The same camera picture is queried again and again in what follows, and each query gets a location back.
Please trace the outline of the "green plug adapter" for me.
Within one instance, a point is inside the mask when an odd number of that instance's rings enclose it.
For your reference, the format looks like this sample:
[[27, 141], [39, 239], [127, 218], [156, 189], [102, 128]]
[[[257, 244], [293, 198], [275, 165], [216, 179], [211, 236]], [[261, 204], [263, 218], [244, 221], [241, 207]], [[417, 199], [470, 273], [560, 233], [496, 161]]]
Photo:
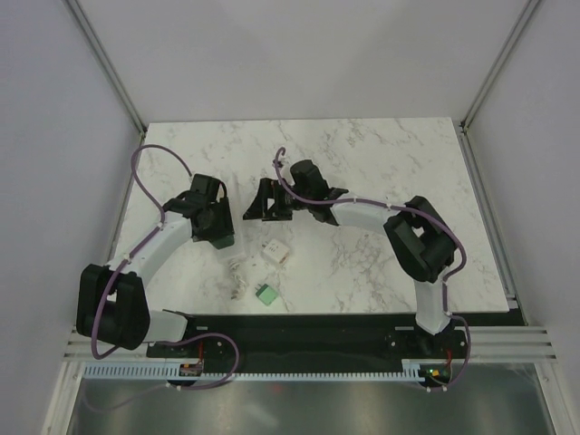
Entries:
[[278, 298], [278, 292], [270, 285], [260, 284], [256, 287], [255, 296], [263, 305], [270, 306]]

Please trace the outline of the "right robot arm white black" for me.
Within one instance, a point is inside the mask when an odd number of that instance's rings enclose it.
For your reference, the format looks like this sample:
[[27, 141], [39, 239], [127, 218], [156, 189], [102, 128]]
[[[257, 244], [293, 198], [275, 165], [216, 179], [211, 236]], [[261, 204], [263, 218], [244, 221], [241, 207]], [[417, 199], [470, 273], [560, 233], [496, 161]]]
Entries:
[[448, 345], [445, 329], [451, 322], [446, 277], [459, 250], [459, 241], [431, 203], [416, 196], [402, 206], [361, 198], [346, 188], [328, 184], [309, 159], [290, 168], [292, 183], [282, 175], [283, 163], [274, 159], [276, 177], [259, 180], [256, 196], [244, 220], [290, 221], [306, 209], [320, 223], [357, 227], [388, 238], [403, 272], [414, 283], [417, 350], [436, 356]]

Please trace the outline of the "white cube plug orange logo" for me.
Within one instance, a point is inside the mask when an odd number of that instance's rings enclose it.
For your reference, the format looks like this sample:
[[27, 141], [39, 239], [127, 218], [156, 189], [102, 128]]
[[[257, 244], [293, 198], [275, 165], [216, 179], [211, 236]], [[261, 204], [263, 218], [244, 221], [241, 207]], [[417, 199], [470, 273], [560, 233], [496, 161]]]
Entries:
[[283, 242], [272, 239], [263, 246], [261, 255], [272, 265], [283, 266], [290, 256], [290, 248]]

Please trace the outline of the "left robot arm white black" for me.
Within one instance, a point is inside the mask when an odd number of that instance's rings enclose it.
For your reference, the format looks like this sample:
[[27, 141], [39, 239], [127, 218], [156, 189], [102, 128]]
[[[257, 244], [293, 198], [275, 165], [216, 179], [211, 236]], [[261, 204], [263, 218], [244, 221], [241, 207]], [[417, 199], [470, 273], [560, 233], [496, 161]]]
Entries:
[[179, 356], [198, 349], [198, 333], [183, 314], [149, 309], [146, 287], [183, 245], [207, 242], [216, 250], [235, 243], [226, 184], [193, 176], [190, 188], [168, 200], [160, 222], [130, 251], [104, 266], [90, 264], [80, 277], [76, 331], [91, 339], [92, 356], [101, 360], [118, 349], [167, 343]]

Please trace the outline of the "dark green cube plug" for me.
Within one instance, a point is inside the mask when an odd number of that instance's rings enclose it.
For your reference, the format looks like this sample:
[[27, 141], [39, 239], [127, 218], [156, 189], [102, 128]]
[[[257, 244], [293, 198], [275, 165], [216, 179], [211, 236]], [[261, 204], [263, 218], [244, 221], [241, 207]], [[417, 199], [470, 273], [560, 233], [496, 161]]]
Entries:
[[232, 247], [235, 244], [235, 236], [234, 235], [227, 235], [216, 239], [212, 242], [212, 246], [217, 250], [227, 249]]

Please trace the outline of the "long white power strip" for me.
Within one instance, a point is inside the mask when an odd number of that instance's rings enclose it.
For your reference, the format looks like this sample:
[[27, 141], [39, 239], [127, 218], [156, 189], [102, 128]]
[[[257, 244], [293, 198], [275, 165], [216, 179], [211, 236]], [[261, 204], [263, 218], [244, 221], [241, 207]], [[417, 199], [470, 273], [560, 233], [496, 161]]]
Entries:
[[240, 183], [235, 174], [224, 177], [227, 188], [230, 212], [234, 228], [234, 244], [217, 252], [217, 258], [228, 268], [235, 269], [248, 257], [248, 242], [246, 226], [243, 221], [244, 201], [241, 195]]

